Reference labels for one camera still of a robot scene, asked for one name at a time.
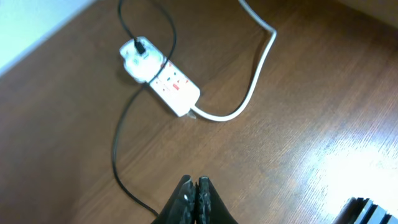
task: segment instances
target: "extension cord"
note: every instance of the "extension cord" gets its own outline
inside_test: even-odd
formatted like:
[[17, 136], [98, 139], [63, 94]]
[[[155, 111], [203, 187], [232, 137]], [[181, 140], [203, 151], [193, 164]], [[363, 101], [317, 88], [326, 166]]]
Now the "extension cord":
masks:
[[[162, 52], [145, 37], [138, 37], [137, 40], [130, 40], [121, 47], [120, 54], [124, 58], [124, 68], [138, 83], [147, 82], [178, 117], [193, 110], [201, 117], [212, 121], [229, 121], [234, 119], [241, 114], [248, 105], [256, 87], [261, 68], [277, 35], [276, 30], [263, 21], [250, 8], [245, 0], [239, 0], [239, 3], [262, 28], [271, 33], [271, 38], [259, 60], [246, 97], [233, 113], [226, 116], [216, 116], [197, 108], [195, 104], [200, 96], [199, 88], [170, 61], [165, 65], [164, 69], [155, 76], [156, 72], [162, 68], [165, 57]], [[140, 42], [146, 49], [143, 54], [137, 52], [134, 46], [134, 42], [136, 41]]]

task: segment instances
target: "black plug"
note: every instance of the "black plug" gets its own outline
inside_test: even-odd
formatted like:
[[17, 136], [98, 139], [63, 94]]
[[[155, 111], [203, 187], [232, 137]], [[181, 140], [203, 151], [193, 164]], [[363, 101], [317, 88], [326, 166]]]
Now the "black plug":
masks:
[[142, 55], [143, 53], [145, 53], [145, 47], [143, 46], [143, 44], [141, 42], [139, 42], [138, 40], [134, 40], [134, 46], [136, 47], [138, 53], [140, 55]]

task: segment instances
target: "brown floor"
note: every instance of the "brown floor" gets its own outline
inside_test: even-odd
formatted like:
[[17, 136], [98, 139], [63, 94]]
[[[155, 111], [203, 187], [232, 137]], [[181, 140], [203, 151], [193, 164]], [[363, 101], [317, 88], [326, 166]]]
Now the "brown floor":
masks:
[[[236, 1], [166, 0], [172, 61], [226, 114], [266, 35]], [[398, 215], [397, 32], [329, 1], [249, 1], [279, 36], [247, 109], [227, 123], [176, 118], [145, 92], [126, 120], [119, 170], [160, 211], [182, 175], [209, 175], [240, 223], [331, 223], [351, 196]], [[139, 88], [118, 50], [117, 1], [99, 1], [0, 81], [1, 223], [150, 223], [116, 185], [110, 148]], [[126, 22], [167, 53], [148, 1]]]

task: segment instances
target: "black object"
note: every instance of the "black object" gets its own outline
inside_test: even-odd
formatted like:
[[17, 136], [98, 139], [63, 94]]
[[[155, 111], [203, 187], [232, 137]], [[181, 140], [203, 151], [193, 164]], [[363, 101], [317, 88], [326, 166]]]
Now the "black object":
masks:
[[[120, 186], [120, 188], [122, 188], [122, 190], [124, 191], [124, 193], [127, 194], [127, 196], [129, 196], [131, 199], [133, 199], [133, 201], [137, 202], [139, 205], [141, 205], [142, 207], [144, 207], [145, 209], [147, 209], [148, 211], [150, 211], [151, 213], [153, 213], [156, 217], [159, 216], [159, 214], [150, 206], [148, 206], [147, 204], [145, 204], [144, 202], [142, 202], [141, 200], [139, 200], [136, 196], [134, 196], [132, 193], [130, 193], [130, 191], [128, 191], [128, 189], [124, 186], [124, 184], [121, 182], [119, 175], [118, 175], [118, 170], [116, 168], [116, 156], [118, 153], [118, 142], [119, 142], [119, 136], [120, 136], [120, 132], [121, 132], [121, 128], [124, 122], [124, 119], [127, 115], [127, 112], [130, 108], [130, 106], [132, 105], [132, 103], [134, 102], [134, 100], [136, 99], [136, 97], [144, 90], [144, 88], [149, 85], [153, 80], [155, 80], [159, 74], [161, 73], [161, 71], [164, 69], [165, 65], [167, 64], [167, 62], [169, 62], [170, 58], [173, 55], [175, 46], [177, 44], [177, 31], [175, 29], [174, 26], [174, 22], [173, 19], [170, 17], [170, 15], [167, 13], [167, 11], [157, 2], [155, 1], [151, 1], [152, 4], [162, 12], [162, 14], [166, 17], [166, 19], [168, 20], [172, 31], [173, 31], [173, 46], [170, 50], [169, 55], [166, 58], [165, 63], [163, 64], [163, 66], [160, 68], [160, 70], [156, 73], [156, 75], [152, 78], [152, 80], [150, 82], [148, 82], [147, 84], [143, 84], [140, 89], [138, 89], [135, 93], [133, 93], [133, 95], [130, 97], [130, 100], [126, 103], [122, 114], [120, 115], [118, 124], [116, 126], [116, 130], [114, 133], [114, 137], [113, 137], [113, 144], [112, 144], [112, 170], [113, 170], [113, 175], [114, 178], [116, 180], [116, 182], [118, 183], [118, 185]], [[129, 28], [126, 26], [126, 24], [123, 21], [122, 15], [121, 15], [121, 6], [123, 4], [123, 0], [119, 0], [119, 6], [118, 6], [118, 15], [119, 15], [119, 20], [120, 23], [122, 24], [124, 30], [127, 32], [127, 34], [129, 35], [130, 38], [134, 39], [134, 46], [136, 47], [138, 52], [145, 52], [145, 48], [142, 46], [142, 44], [140, 42], [137, 41], [136, 37], [131, 33], [131, 31], [129, 30]]]
[[398, 224], [398, 219], [369, 198], [351, 198], [341, 211], [335, 224]]
[[238, 224], [208, 177], [193, 185], [191, 177], [181, 178], [172, 196], [152, 224]]

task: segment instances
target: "beige wall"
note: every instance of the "beige wall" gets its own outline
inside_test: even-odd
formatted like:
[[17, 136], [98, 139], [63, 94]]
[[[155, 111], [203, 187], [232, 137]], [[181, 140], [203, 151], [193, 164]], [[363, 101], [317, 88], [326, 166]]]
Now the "beige wall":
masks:
[[339, 0], [398, 28], [398, 0]]

